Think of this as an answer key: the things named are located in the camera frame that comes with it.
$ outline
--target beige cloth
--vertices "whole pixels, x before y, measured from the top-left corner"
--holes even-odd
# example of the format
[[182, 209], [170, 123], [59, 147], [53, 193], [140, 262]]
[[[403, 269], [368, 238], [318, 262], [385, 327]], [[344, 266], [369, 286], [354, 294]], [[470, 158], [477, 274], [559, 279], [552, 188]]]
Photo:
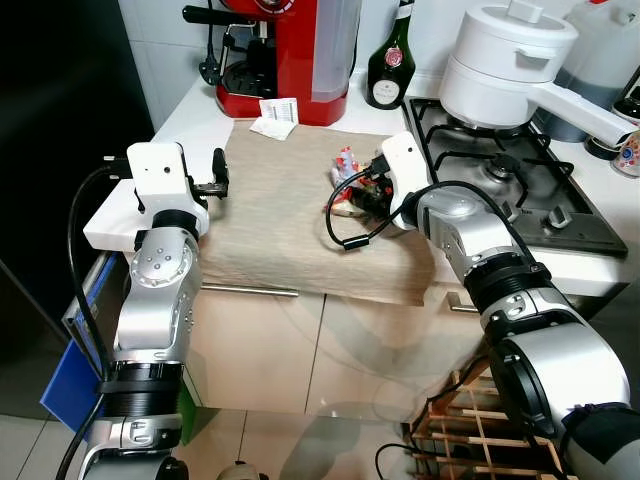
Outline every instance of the beige cloth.
[[[281, 142], [250, 125], [236, 121], [227, 143], [229, 196], [209, 202], [205, 281], [421, 305], [434, 271], [422, 235], [388, 227], [369, 246], [344, 252], [324, 224], [333, 159], [347, 145], [356, 158], [373, 158], [384, 137], [298, 125]], [[340, 238], [374, 228], [341, 217], [333, 225]]]

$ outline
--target wooden rack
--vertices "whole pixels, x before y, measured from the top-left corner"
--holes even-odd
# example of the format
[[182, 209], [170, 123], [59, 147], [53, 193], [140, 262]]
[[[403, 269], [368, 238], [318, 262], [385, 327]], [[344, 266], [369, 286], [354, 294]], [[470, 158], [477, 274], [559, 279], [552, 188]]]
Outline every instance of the wooden rack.
[[[554, 480], [550, 462], [562, 470], [553, 444], [536, 437], [532, 448], [507, 419], [487, 363], [479, 364], [457, 390], [436, 400], [413, 425], [416, 444], [433, 454], [414, 454], [421, 480]], [[458, 383], [460, 372], [452, 374]]]

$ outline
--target stove knob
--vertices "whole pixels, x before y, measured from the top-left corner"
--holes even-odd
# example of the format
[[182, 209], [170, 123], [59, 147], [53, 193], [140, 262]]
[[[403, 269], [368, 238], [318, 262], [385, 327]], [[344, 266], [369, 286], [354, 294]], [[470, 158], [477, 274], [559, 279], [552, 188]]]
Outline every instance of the stove knob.
[[572, 220], [571, 214], [562, 205], [557, 205], [549, 212], [549, 215], [547, 215], [549, 225], [558, 230], [569, 225]]

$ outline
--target green wine bottle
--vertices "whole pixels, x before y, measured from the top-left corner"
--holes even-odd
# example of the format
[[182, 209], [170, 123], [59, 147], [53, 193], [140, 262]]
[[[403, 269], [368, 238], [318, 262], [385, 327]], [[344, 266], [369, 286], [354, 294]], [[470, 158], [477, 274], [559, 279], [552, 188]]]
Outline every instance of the green wine bottle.
[[401, 0], [387, 41], [369, 58], [367, 103], [392, 110], [402, 103], [416, 64], [409, 49], [409, 21], [413, 0]]

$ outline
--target white paper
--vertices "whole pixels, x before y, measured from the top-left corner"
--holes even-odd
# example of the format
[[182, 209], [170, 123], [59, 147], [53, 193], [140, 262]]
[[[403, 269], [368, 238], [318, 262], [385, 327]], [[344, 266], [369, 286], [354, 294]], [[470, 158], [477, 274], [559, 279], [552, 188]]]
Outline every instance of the white paper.
[[260, 100], [260, 114], [265, 118], [298, 124], [298, 101], [295, 98]]
[[273, 118], [258, 117], [253, 125], [249, 127], [252, 132], [259, 133], [276, 140], [286, 140], [291, 130], [296, 124], [284, 120], [274, 120]]

